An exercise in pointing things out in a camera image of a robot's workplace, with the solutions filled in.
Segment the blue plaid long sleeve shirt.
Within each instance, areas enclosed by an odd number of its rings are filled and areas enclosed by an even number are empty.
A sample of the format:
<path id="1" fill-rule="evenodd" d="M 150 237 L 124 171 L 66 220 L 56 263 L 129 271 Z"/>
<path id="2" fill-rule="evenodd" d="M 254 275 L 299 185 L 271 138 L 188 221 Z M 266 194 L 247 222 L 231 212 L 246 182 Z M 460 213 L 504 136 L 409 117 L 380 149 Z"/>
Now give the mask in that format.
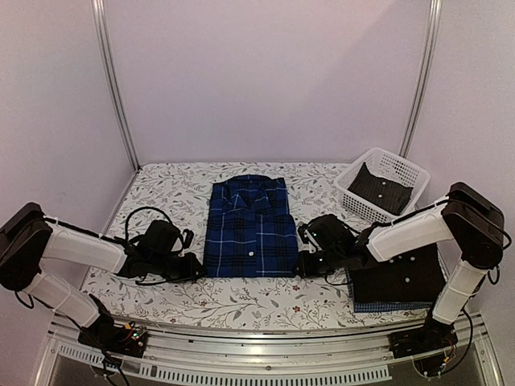
<path id="1" fill-rule="evenodd" d="M 212 185 L 203 256 L 207 277 L 294 277 L 298 257 L 285 179 L 238 175 Z"/>

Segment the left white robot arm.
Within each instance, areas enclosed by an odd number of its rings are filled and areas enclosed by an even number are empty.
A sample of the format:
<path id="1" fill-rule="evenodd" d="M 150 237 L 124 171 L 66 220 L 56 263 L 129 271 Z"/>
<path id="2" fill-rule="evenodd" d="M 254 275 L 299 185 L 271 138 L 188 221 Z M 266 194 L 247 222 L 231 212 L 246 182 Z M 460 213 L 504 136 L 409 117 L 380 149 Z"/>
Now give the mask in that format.
<path id="1" fill-rule="evenodd" d="M 47 259 L 94 267 L 141 286 L 146 277 L 161 283 L 194 281 L 204 274 L 188 248 L 193 232 L 180 231 L 169 216 L 153 220 L 143 234 L 108 237 L 46 216 L 37 203 L 27 203 L 1 226 L 1 285 L 23 292 L 88 329 L 103 349 L 119 343 L 119 331 L 100 301 L 80 292 L 43 268 Z"/>

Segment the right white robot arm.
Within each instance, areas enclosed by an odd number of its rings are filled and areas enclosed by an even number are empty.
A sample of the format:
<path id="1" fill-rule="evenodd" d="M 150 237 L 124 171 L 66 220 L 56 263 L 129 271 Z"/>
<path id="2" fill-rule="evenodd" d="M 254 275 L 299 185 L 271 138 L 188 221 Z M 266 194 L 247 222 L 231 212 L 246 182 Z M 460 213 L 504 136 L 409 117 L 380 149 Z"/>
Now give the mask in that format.
<path id="1" fill-rule="evenodd" d="M 433 320 L 416 334 L 424 351 L 446 339 L 446 325 L 511 245 L 502 210 L 465 183 L 453 184 L 427 207 L 362 232 L 324 215 L 301 225 L 299 235 L 314 251 L 300 252 L 296 274 L 328 277 L 343 270 L 355 312 L 429 308 Z"/>

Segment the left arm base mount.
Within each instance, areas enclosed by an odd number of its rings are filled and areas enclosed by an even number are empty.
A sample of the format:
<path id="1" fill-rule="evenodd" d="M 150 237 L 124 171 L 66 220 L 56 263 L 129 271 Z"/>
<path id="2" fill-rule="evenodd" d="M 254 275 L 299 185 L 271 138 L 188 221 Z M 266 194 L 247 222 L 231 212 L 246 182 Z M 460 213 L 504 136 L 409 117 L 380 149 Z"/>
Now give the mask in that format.
<path id="1" fill-rule="evenodd" d="M 107 352 L 142 358 L 148 340 L 147 328 L 135 321 L 118 326 L 101 301 L 89 295 L 98 308 L 100 316 L 87 328 L 81 327 L 78 342 Z"/>

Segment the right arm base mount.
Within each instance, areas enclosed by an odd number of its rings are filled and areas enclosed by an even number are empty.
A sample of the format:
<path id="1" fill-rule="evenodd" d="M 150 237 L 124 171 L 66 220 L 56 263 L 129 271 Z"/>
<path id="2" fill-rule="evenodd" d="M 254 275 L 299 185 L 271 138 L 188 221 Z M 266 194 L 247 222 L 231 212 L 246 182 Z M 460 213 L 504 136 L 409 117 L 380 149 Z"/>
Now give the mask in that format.
<path id="1" fill-rule="evenodd" d="M 420 327 L 389 334 L 388 340 L 395 359 L 423 355 L 414 361 L 414 368 L 425 377 L 444 373 L 458 343 L 454 324 L 438 322 L 432 316 L 427 316 Z"/>

